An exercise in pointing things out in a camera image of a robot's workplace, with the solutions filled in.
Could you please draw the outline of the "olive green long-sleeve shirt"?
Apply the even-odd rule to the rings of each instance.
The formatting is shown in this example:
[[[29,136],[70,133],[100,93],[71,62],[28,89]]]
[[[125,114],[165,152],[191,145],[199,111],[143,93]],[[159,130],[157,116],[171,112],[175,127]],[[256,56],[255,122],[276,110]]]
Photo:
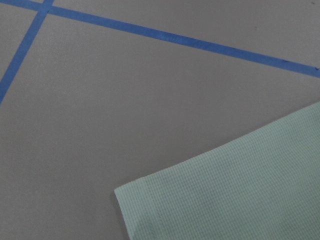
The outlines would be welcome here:
[[[320,105],[114,192],[132,240],[317,240]]]

